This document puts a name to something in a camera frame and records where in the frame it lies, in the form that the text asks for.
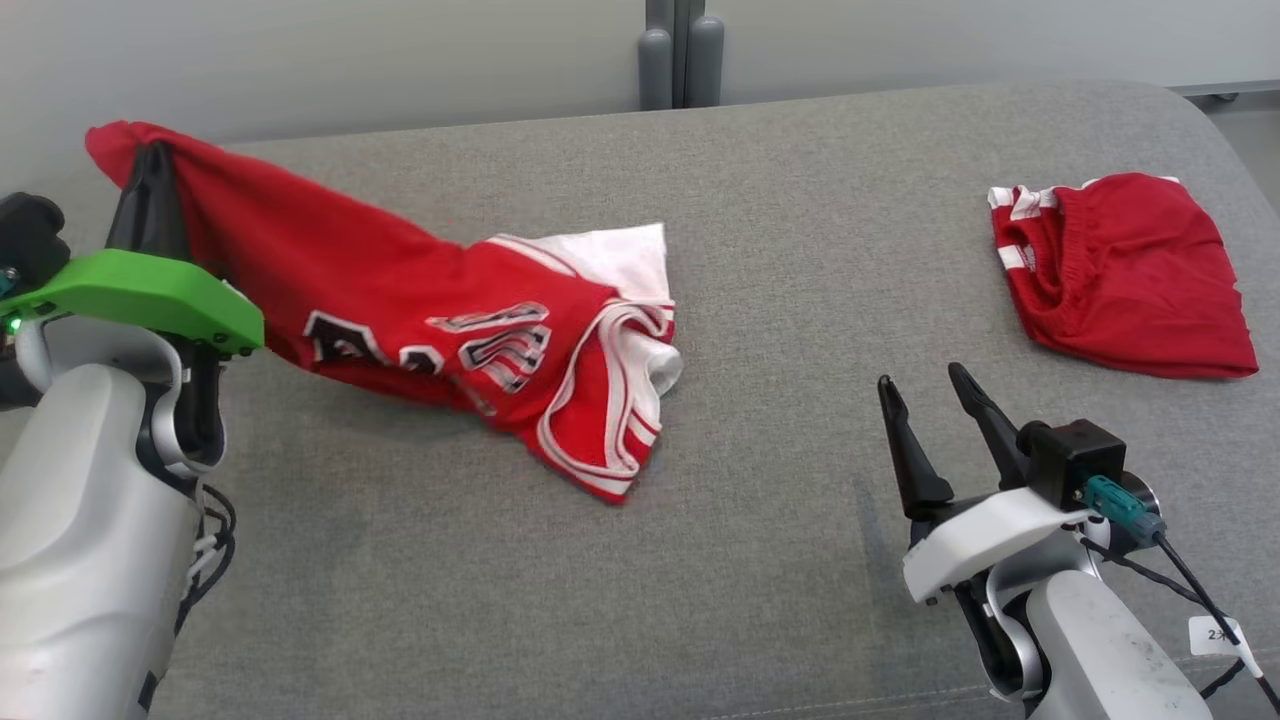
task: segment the floor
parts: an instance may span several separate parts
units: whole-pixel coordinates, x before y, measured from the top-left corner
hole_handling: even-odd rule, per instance
[[[1226,136],[1280,213],[1280,92],[1245,92],[1231,102],[1192,99]]]

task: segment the robotic arm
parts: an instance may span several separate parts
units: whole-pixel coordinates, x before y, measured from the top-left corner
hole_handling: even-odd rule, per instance
[[[61,224],[47,200],[0,202],[0,396],[35,405],[0,471],[0,717],[140,719],[234,552],[204,475],[221,364],[262,346],[262,315],[189,263],[163,145],[105,250],[70,259]]]
[[[1211,717],[1202,693],[1103,583],[1098,564],[1111,560],[1210,610],[1280,714],[1248,646],[1169,546],[1155,493],[1125,471],[1124,442],[1088,420],[1015,430],[963,365],[948,372],[996,461],[1000,491],[955,500],[882,377],[884,429],[911,521],[902,574],[916,602],[955,597],[992,694],[1023,703],[1032,720]],[[1194,592],[1124,557],[1156,544]]]

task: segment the folded red shorts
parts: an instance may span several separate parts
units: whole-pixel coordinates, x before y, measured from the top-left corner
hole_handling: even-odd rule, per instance
[[[993,187],[996,250],[1032,340],[1162,378],[1258,370],[1213,220],[1176,178]]]
[[[470,247],[261,160],[145,123],[91,129],[124,186],[172,149],[192,254],[312,373],[475,411],[588,492],[621,502],[657,438],[669,345],[662,225]]]

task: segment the gray fabric surface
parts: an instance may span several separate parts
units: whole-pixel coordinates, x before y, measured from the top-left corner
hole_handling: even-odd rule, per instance
[[[612,509],[479,420],[237,361],[214,482],[241,511],[239,553],[156,717],[1020,717],[986,696],[959,610],[913,606],[900,575],[881,373],[960,495],[996,482],[950,360],[1015,423],[1087,416],[1126,439],[1175,544],[1280,675],[1280,222],[1184,100],[955,87],[237,150],[458,242],[666,222],[687,369]],[[1124,170],[1178,176],[1219,222],[1257,377],[1125,374],[1023,334],[987,188]],[[81,247],[100,242],[105,179],[32,190]],[[1110,577],[1185,659],[1192,607]],[[1181,661],[1201,685],[1228,664]],[[1265,715],[1243,679],[1212,706]]]

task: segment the white wall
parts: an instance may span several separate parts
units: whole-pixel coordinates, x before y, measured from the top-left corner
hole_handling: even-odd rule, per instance
[[[114,119],[252,140],[639,108],[643,0],[0,0],[0,191]]]
[[[960,82],[1280,79],[1280,0],[707,0],[724,104]]]

